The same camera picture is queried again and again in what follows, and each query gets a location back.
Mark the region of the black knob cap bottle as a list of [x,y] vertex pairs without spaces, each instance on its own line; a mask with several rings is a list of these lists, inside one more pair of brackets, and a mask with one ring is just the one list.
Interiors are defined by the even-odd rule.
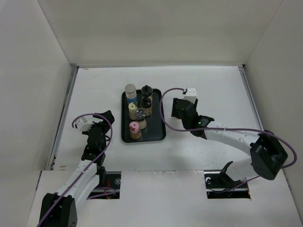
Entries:
[[153,93],[153,89],[148,85],[145,85],[141,88],[142,99],[147,97],[150,100],[152,100],[152,93]]

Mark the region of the yellow cap spice bottle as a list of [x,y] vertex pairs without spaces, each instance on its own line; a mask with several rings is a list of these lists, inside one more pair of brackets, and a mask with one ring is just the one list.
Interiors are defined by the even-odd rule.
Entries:
[[134,115],[134,112],[135,110],[137,109],[137,105],[136,103],[134,102],[131,102],[129,105],[128,105],[128,110],[129,110],[129,118],[133,121],[135,121],[135,115]]

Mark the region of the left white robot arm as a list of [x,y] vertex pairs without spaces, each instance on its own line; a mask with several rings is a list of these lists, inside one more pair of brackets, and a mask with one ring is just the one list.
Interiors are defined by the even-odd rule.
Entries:
[[89,122],[82,114],[71,125],[86,135],[87,144],[80,162],[62,187],[54,193],[47,193],[42,200],[39,227],[75,227],[78,212],[95,188],[106,184],[106,171],[103,166],[105,151],[112,138],[112,125],[115,118],[110,110],[104,113],[92,113],[91,117],[100,121]]

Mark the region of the tall blue label bottle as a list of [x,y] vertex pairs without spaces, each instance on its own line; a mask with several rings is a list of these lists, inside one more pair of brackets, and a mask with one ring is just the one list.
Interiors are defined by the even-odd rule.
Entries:
[[134,84],[127,84],[125,86],[125,95],[129,104],[134,103],[135,105],[138,105],[137,92]]

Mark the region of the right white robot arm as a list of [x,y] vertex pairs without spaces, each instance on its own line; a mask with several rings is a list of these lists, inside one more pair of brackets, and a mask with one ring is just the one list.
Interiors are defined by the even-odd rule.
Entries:
[[196,105],[185,99],[174,98],[171,115],[180,119],[184,129],[194,136],[221,142],[248,155],[242,161],[229,161],[223,167],[219,176],[223,186],[231,187],[246,177],[275,179],[288,154],[273,133],[263,131],[255,134],[248,129],[230,131],[215,119],[199,115]]

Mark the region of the pink cap spice bottle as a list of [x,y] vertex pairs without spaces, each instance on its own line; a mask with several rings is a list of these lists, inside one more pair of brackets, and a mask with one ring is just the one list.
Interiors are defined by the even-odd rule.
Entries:
[[131,122],[129,124],[129,129],[130,129],[130,136],[132,139],[138,140],[142,136],[142,132],[138,122],[135,121]]

